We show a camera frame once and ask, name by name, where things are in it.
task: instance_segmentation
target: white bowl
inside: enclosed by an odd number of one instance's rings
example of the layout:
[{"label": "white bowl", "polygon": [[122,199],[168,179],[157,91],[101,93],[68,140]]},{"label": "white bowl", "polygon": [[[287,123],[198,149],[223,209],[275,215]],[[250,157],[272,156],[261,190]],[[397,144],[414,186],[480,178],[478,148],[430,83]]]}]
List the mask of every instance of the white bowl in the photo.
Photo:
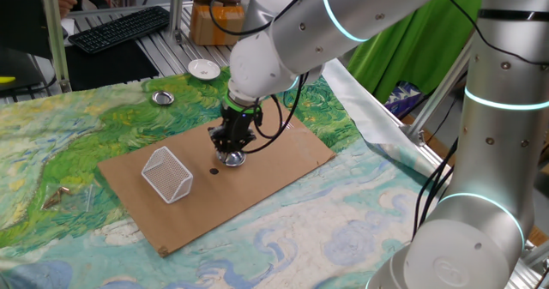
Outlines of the white bowl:
[{"label": "white bowl", "polygon": [[217,78],[221,74],[221,69],[212,61],[198,59],[189,63],[189,72],[195,78],[209,81]]}]

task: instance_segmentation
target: green cloth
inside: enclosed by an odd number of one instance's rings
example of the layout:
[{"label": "green cloth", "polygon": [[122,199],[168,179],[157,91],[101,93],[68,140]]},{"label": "green cloth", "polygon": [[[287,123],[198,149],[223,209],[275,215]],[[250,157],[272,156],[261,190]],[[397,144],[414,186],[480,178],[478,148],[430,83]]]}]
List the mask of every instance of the green cloth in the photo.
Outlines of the green cloth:
[{"label": "green cloth", "polygon": [[[455,0],[475,20],[482,0]],[[449,0],[431,0],[393,27],[360,45],[349,72],[385,103],[399,81],[427,94],[451,68],[473,30]]]}]

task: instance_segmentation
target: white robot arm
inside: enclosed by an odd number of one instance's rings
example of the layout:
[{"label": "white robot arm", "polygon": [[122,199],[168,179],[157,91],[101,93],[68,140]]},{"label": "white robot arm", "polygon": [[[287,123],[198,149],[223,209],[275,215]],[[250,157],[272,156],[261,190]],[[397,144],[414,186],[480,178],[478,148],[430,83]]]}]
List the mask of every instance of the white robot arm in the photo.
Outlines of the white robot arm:
[{"label": "white robot arm", "polygon": [[[268,28],[232,50],[224,123],[210,130],[218,151],[237,152],[253,140],[251,120],[240,117],[250,105],[428,1],[298,0],[272,16]],[[549,120],[548,64],[540,62],[549,61],[549,0],[484,0],[478,26],[491,45],[474,36],[449,190],[367,289],[501,289],[522,253]]]}]

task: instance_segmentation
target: wire mesh basket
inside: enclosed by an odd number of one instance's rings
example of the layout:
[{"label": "wire mesh basket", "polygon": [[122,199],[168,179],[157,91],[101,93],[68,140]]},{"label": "wire mesh basket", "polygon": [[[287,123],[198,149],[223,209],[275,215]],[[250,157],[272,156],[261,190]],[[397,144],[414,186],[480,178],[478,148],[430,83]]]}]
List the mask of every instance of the wire mesh basket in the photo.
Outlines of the wire mesh basket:
[{"label": "wire mesh basket", "polygon": [[141,174],[167,203],[174,203],[190,192],[192,173],[167,147],[154,151]]}]

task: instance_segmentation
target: black keyboard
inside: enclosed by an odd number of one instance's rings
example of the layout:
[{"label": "black keyboard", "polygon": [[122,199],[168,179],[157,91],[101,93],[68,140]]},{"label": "black keyboard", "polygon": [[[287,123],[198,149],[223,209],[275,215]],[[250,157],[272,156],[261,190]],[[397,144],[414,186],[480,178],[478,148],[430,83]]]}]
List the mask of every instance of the black keyboard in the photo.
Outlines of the black keyboard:
[{"label": "black keyboard", "polygon": [[167,26],[169,22],[170,12],[154,6],[69,36],[69,41],[93,54],[126,40],[144,36]]}]

